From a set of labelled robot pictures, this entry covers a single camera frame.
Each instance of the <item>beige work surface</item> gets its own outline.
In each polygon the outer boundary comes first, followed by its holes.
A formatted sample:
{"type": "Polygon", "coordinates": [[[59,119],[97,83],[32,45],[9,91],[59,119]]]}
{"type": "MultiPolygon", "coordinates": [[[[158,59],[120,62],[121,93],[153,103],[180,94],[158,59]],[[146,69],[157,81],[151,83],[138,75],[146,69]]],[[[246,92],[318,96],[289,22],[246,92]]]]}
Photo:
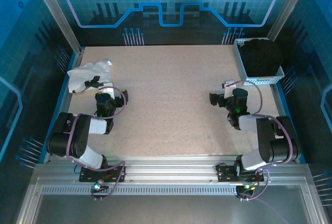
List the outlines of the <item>beige work surface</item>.
{"type": "MultiPolygon", "coordinates": [[[[106,156],[237,155],[258,147],[257,135],[235,130],[226,109],[209,102],[210,91],[221,92],[225,80],[240,79],[232,46],[87,47],[81,64],[99,59],[112,61],[112,82],[128,90],[129,103],[109,135],[89,135],[95,151],[106,156]]],[[[261,113],[278,115],[270,86],[259,87],[261,113]]],[[[259,94],[253,86],[245,89],[253,113],[259,94]]],[[[69,112],[93,115],[95,94],[74,94],[69,112]]]]}

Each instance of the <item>white cloth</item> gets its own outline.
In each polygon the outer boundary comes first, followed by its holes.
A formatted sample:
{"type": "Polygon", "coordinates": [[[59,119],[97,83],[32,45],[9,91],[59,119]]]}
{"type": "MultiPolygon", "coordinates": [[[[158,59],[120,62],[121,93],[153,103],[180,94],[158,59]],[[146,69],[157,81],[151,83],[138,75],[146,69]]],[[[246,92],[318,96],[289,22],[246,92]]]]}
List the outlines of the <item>white cloth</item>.
{"type": "Polygon", "coordinates": [[[95,76],[100,76],[98,82],[110,82],[110,68],[112,63],[107,59],[101,59],[96,63],[88,62],[84,66],[76,67],[68,71],[69,83],[68,89],[70,93],[81,92],[85,89],[85,82],[91,81],[95,76]]]}

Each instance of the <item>black cloth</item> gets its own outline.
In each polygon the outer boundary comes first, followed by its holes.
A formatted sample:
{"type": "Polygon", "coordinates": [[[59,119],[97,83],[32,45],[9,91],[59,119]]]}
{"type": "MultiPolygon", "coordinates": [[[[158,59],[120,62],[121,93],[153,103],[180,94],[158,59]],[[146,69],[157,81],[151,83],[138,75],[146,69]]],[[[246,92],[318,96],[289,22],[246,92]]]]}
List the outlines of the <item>black cloth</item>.
{"type": "Polygon", "coordinates": [[[280,49],[270,40],[246,41],[239,52],[248,77],[274,76],[283,63],[280,49]]]}

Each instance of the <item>black mounting plate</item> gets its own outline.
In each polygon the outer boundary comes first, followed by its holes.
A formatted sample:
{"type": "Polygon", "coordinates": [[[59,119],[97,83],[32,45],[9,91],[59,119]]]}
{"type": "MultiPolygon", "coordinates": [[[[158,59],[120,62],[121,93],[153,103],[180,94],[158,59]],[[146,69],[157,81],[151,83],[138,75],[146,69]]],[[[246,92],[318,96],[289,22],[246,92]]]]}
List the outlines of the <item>black mounting plate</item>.
{"type": "Polygon", "coordinates": [[[263,174],[259,174],[256,171],[243,171],[237,176],[237,172],[234,166],[229,166],[226,164],[218,164],[216,166],[218,182],[244,182],[244,183],[254,183],[259,181],[264,181],[263,174]]]}
{"type": "MultiPolygon", "coordinates": [[[[118,179],[118,176],[120,174],[122,165],[109,170],[109,171],[103,171],[103,172],[98,172],[98,171],[92,171],[89,169],[86,169],[84,167],[81,168],[81,172],[79,174],[79,181],[82,183],[95,183],[99,179],[103,179],[105,183],[115,183],[116,180],[118,179]]],[[[123,173],[120,177],[119,183],[122,183],[125,181],[125,176],[126,176],[126,167],[123,169],[123,173]]]]}

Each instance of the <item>white basket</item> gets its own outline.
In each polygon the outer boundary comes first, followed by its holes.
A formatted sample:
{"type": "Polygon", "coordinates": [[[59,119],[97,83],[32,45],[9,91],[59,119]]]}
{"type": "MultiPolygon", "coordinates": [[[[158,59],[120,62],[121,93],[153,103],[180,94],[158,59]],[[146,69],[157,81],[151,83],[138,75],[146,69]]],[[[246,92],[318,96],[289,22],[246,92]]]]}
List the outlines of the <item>white basket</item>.
{"type": "Polygon", "coordinates": [[[247,73],[245,72],[243,62],[242,62],[242,59],[241,59],[241,56],[240,56],[238,45],[240,45],[240,47],[241,47],[241,46],[244,45],[244,42],[250,41],[252,39],[269,40],[266,37],[262,37],[262,38],[239,38],[239,39],[235,39],[234,44],[233,44],[234,56],[235,56],[235,60],[236,60],[237,65],[238,65],[241,80],[248,80],[248,81],[251,81],[251,82],[253,82],[257,85],[276,84],[281,78],[283,78],[285,76],[281,66],[279,67],[276,75],[274,75],[274,76],[265,76],[265,77],[248,77],[247,76],[247,73]]]}

